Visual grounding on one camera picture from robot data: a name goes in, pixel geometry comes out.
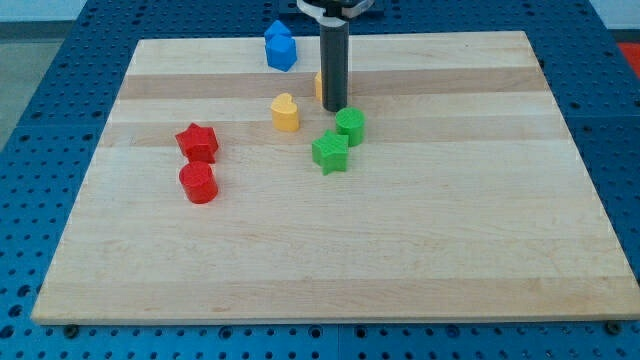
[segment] blue table surface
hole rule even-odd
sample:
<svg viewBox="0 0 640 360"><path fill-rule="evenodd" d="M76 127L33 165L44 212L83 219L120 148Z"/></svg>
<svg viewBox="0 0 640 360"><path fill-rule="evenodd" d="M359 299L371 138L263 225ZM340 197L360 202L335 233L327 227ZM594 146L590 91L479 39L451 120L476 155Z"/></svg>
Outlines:
<svg viewBox="0 0 640 360"><path fill-rule="evenodd" d="M0 359L640 358L638 321L75 328L29 319L137 41L260 36L276 19L296 36L317 34L290 2L88 1L0 154ZM351 26L488 30L526 31L638 278L640 84L587 0L385 0Z"/></svg>

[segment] black cylinder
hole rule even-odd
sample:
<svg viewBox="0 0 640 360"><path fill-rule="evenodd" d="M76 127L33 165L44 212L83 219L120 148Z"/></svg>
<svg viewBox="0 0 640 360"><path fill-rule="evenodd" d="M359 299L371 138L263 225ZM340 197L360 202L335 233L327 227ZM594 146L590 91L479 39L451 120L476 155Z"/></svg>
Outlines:
<svg viewBox="0 0 640 360"><path fill-rule="evenodd" d="M320 25L322 106L337 112L347 106L349 71L349 23L338 27Z"/></svg>

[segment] blue pentagon block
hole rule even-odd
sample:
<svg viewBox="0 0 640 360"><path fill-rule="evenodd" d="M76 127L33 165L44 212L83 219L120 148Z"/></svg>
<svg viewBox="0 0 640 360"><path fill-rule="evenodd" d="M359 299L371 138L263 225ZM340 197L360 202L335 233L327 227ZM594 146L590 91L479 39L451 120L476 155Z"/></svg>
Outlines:
<svg viewBox="0 0 640 360"><path fill-rule="evenodd" d="M267 31L264 32L264 40L269 42L269 40L273 39L276 35L291 37L291 30L280 20L276 20L269 26Z"/></svg>
<svg viewBox="0 0 640 360"><path fill-rule="evenodd" d="M267 63L272 68L289 71L298 60L296 41L290 37L276 35L265 45Z"/></svg>

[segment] green star block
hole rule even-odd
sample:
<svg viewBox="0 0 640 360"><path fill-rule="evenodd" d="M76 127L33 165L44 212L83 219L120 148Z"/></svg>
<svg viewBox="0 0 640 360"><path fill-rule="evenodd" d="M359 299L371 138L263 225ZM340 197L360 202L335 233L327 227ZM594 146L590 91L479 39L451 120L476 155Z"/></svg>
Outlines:
<svg viewBox="0 0 640 360"><path fill-rule="evenodd" d="M322 166L323 175L333 171L347 171L349 137L327 130L323 137L311 144L311 155L313 162Z"/></svg>
<svg viewBox="0 0 640 360"><path fill-rule="evenodd" d="M349 136L349 147L362 143L364 120L364 114L356 108L344 108L336 114L336 132Z"/></svg>

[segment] wooden board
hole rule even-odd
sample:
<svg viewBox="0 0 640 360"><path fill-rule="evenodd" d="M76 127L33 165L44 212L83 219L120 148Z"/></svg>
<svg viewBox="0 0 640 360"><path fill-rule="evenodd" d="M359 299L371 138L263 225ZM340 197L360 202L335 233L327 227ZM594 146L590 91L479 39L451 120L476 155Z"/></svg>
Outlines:
<svg viewBox="0 0 640 360"><path fill-rule="evenodd" d="M353 36L368 117L346 173L311 142L318 39L144 40L32 317L42 324L640 316L640 290L522 32ZM289 91L301 130L271 126ZM185 200L173 138L216 128L220 194Z"/></svg>

